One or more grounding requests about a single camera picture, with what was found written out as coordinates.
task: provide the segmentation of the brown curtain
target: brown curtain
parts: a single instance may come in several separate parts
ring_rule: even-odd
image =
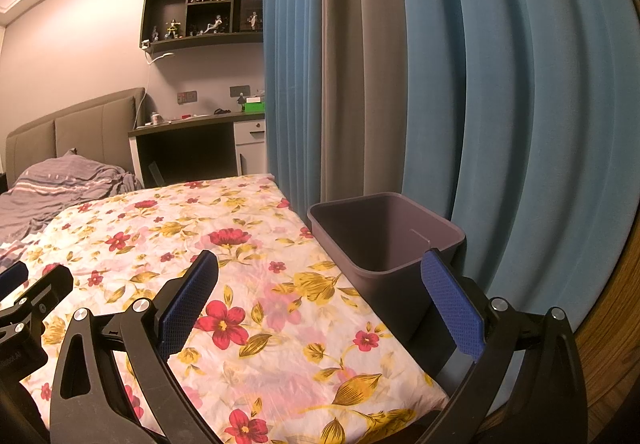
[[[322,0],[321,199],[401,191],[404,0]]]

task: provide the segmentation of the upholstered headboard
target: upholstered headboard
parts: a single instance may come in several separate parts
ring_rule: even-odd
[[[34,120],[6,138],[9,187],[29,166],[71,148],[84,157],[133,172],[127,132],[133,127],[144,88],[117,91]],[[140,112],[138,125],[144,113]]]

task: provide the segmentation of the textured blue pad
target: textured blue pad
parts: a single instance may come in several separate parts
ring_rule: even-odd
[[[458,349],[478,361],[484,351],[482,317],[433,250],[424,253],[420,274]]]
[[[218,260],[209,251],[201,252],[185,278],[185,283],[158,325],[158,353],[165,361],[182,350],[193,324],[216,286]]]
[[[29,270],[21,261],[0,273],[0,301],[29,279]]]

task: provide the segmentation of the trash can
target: trash can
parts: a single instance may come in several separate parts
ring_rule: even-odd
[[[422,255],[437,248],[449,263],[463,231],[398,193],[315,204],[308,217],[329,257],[406,344],[431,303],[420,279]]]

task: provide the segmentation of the silver bolt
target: silver bolt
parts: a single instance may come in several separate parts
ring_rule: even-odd
[[[74,319],[76,321],[82,321],[84,318],[86,318],[86,315],[88,313],[89,312],[87,312],[87,309],[85,308],[78,309],[76,310],[76,312],[74,312]]]
[[[133,310],[136,312],[144,312],[149,308],[149,300],[146,298],[139,299],[135,303],[133,303]]]
[[[504,312],[509,308],[509,304],[506,299],[503,298],[493,298],[491,300],[491,308],[498,312]]]
[[[562,319],[566,318],[564,310],[562,310],[560,307],[553,307],[551,309],[551,316],[553,319],[557,319],[558,321],[562,321]]]

